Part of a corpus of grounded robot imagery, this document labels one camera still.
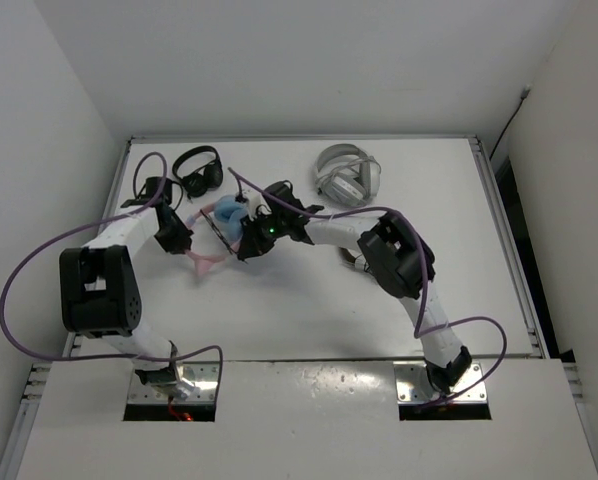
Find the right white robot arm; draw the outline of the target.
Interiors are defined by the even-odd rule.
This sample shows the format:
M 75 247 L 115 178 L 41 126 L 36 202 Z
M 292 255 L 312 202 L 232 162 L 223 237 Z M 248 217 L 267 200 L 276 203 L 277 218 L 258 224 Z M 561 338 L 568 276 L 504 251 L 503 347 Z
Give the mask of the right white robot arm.
M 387 208 L 324 214 L 320 205 L 303 206 L 286 182 L 276 182 L 261 194 L 265 204 L 252 207 L 240 220 L 237 257 L 260 257 L 283 237 L 359 253 L 379 287 L 399 300 L 411 318 L 432 388 L 450 395 L 472 357 L 438 299 L 434 254 L 403 215 Z

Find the pink blue cat-ear headphones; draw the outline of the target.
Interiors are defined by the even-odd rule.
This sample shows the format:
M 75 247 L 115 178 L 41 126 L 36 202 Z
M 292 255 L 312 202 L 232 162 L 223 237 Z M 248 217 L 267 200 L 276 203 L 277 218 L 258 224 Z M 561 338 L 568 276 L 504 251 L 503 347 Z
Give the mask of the pink blue cat-ear headphones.
M 202 255 L 191 249 L 186 252 L 193 261 L 195 273 L 199 277 L 207 274 L 213 266 L 224 262 L 238 251 L 242 236 L 241 219 L 245 216 L 248 216 L 246 210 L 235 200 L 235 197 L 226 195 L 214 203 L 205 205 L 184 222 L 189 229 L 192 229 L 201 219 L 205 219 L 226 247 L 225 254 Z

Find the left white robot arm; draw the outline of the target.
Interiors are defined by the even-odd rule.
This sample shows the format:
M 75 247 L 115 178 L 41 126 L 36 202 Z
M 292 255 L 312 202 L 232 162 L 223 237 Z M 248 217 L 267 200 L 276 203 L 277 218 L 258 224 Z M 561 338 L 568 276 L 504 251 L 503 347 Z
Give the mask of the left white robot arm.
M 160 394 L 187 400 L 195 388 L 185 374 L 174 343 L 155 333 L 142 318 L 142 300 L 132 259 L 150 240 L 168 254 L 184 255 L 192 246 L 192 231 L 172 203 L 172 181 L 150 177 L 135 198 L 121 206 L 122 218 L 111 222 L 80 248 L 59 258 L 62 317 L 65 328 L 90 339 L 101 339 L 129 357 L 140 382 Z

